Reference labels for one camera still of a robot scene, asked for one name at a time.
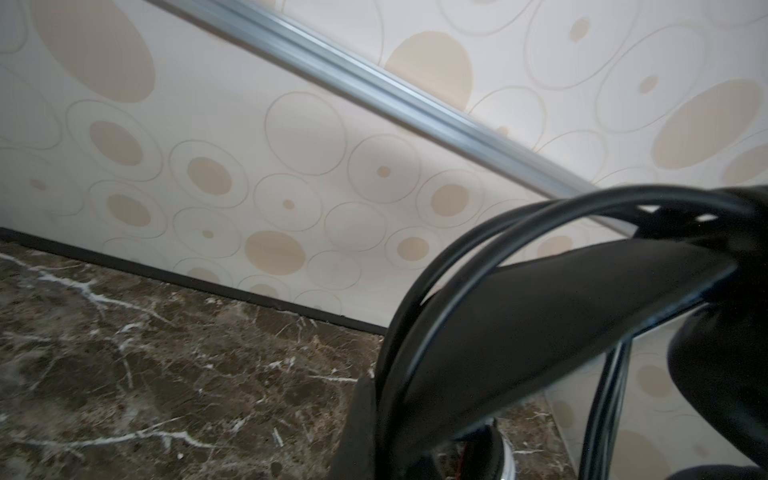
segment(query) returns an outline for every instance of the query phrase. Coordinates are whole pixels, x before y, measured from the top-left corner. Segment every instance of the aluminum rail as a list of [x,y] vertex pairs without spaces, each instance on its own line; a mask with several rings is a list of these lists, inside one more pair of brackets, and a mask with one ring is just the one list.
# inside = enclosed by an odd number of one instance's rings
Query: aluminum rail
[[[243,0],[148,1],[545,197],[575,197],[597,190],[569,170],[271,10]],[[631,232],[624,224],[601,223],[622,234]]]

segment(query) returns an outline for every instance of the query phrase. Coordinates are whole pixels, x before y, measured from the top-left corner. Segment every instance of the black baseboard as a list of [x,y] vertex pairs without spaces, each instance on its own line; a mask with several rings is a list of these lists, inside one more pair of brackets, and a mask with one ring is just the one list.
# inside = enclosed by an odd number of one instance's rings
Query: black baseboard
[[120,270],[121,272],[133,273],[134,275],[145,276],[147,278],[160,280],[161,282],[172,283],[174,285],[199,290],[201,292],[212,293],[213,295],[225,296],[226,298],[240,300],[241,302],[267,306],[269,308],[274,308],[275,310],[286,310],[298,313],[299,315],[311,319],[332,323],[333,325],[345,326],[350,329],[360,330],[361,332],[375,333],[376,335],[386,334],[386,328],[383,326],[372,325],[370,323],[361,322],[360,320],[350,319],[342,315],[334,315],[333,313],[323,312],[322,310],[309,308],[308,306],[274,299],[269,296],[256,295],[255,293],[246,292],[230,286],[219,285],[218,283],[198,280],[179,273],[154,268],[153,266],[142,265],[141,263],[131,262],[130,260],[111,257],[109,255],[104,255],[103,253],[86,250],[85,248],[73,247],[72,245],[55,242],[53,240],[36,237],[35,235],[29,235],[7,228],[0,228],[0,240],[18,243],[24,247],[61,255],[62,257],[72,258],[73,260],[93,263],[94,265],[105,266],[114,270]]

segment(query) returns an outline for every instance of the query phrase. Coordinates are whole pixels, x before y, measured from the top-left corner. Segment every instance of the patterned wallpaper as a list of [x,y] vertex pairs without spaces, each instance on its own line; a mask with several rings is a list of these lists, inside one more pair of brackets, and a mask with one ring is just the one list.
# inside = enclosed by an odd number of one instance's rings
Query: patterned wallpaper
[[[761,0],[260,3],[598,186],[768,180]],[[142,0],[0,0],[0,105],[3,227],[384,326],[538,199]],[[615,238],[583,221],[510,261]],[[635,349],[619,480],[745,462],[670,386],[669,335]],[[576,458],[598,371],[549,393]]]

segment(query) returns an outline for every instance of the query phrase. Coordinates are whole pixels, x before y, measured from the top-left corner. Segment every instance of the black cable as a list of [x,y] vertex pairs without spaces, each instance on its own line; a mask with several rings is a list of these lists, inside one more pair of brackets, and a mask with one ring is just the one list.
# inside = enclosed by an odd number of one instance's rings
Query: black cable
[[605,354],[600,382],[589,412],[584,446],[581,448],[579,480],[598,480],[611,465],[615,432],[621,416],[621,401],[627,385],[632,340],[626,339]]
[[475,247],[485,242],[489,238],[498,235],[515,225],[520,220],[525,219],[542,208],[548,207],[559,200],[548,200],[537,204],[525,205],[499,214],[490,220],[480,223],[477,227],[461,235],[454,240],[448,248],[429,263],[419,278],[408,289],[408,293],[403,297],[400,306],[395,312],[392,322],[389,324],[387,334],[382,342],[382,348],[379,351],[379,358],[376,360],[376,397],[381,395],[384,386],[384,379],[389,374],[389,367],[397,354],[400,344],[410,331],[416,318],[419,316],[422,302],[429,291],[442,278],[451,267],[472,251]]
[[732,194],[686,187],[616,187],[571,200],[561,200],[517,223],[471,258],[427,303],[407,333],[384,379],[379,402],[377,444],[386,449],[392,438],[398,407],[413,374],[443,323],[497,265],[549,230],[589,215],[605,215],[637,205],[670,205],[701,213],[757,220],[758,210]]

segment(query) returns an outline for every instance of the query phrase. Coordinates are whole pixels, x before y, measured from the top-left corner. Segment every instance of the brown marble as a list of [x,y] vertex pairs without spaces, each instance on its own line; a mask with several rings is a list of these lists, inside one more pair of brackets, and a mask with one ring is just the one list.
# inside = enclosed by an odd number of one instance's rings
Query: brown marble
[[[0,243],[0,478],[323,478],[380,341]],[[542,399],[499,425],[574,477]]]

